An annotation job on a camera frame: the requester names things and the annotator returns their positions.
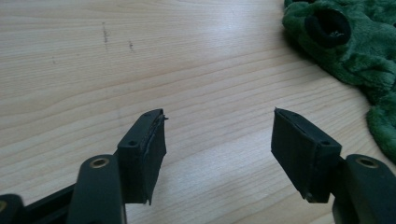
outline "light wood surface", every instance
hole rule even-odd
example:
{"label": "light wood surface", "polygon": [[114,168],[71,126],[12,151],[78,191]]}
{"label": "light wood surface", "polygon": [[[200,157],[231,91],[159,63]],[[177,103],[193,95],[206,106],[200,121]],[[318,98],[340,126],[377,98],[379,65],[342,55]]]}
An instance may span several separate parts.
{"label": "light wood surface", "polygon": [[168,153],[130,223],[333,223],[271,154],[275,107],[380,159],[369,105],[286,38],[277,0],[0,0],[0,194],[25,204],[163,108]]}

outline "dark mark on table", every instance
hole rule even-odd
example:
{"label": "dark mark on table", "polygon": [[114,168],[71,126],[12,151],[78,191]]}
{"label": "dark mark on table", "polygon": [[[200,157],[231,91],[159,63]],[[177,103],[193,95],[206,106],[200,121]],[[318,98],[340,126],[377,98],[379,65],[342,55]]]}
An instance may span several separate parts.
{"label": "dark mark on table", "polygon": [[107,51],[107,43],[108,43],[108,37],[110,36],[110,32],[106,29],[105,24],[106,24],[105,22],[102,22],[103,38],[105,39],[105,47]]}
{"label": "dark mark on table", "polygon": [[129,49],[131,50],[131,52],[134,52],[134,44],[131,40],[129,41]]}

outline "stuffed animal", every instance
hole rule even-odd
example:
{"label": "stuffed animal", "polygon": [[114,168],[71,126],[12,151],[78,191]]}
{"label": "stuffed animal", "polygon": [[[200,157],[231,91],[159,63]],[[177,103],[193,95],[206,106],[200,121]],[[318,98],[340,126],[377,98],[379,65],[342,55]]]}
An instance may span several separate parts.
{"label": "stuffed animal", "polygon": [[396,1],[285,0],[283,25],[319,66],[366,94],[369,130],[396,164]]}

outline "green plush toy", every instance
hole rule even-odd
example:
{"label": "green plush toy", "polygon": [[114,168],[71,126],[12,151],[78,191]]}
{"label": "green plush toy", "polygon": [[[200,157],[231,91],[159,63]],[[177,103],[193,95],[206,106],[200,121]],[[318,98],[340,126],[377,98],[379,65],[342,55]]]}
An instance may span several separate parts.
{"label": "green plush toy", "polygon": [[396,164],[396,1],[286,0],[283,25],[318,64],[359,87],[367,123]]}

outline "black clamp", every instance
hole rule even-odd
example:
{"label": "black clamp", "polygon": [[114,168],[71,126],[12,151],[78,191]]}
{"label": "black clamp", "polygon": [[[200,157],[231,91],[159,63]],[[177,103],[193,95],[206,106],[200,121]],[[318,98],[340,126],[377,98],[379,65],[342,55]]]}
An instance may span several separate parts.
{"label": "black clamp", "polygon": [[276,109],[272,153],[310,203],[335,197],[336,223],[396,223],[396,178],[363,155],[340,157],[341,145],[299,114]]}
{"label": "black clamp", "polygon": [[23,205],[16,194],[0,196],[0,223],[126,223],[126,203],[151,203],[166,154],[162,109],[143,114],[114,155],[84,161],[75,185]]}

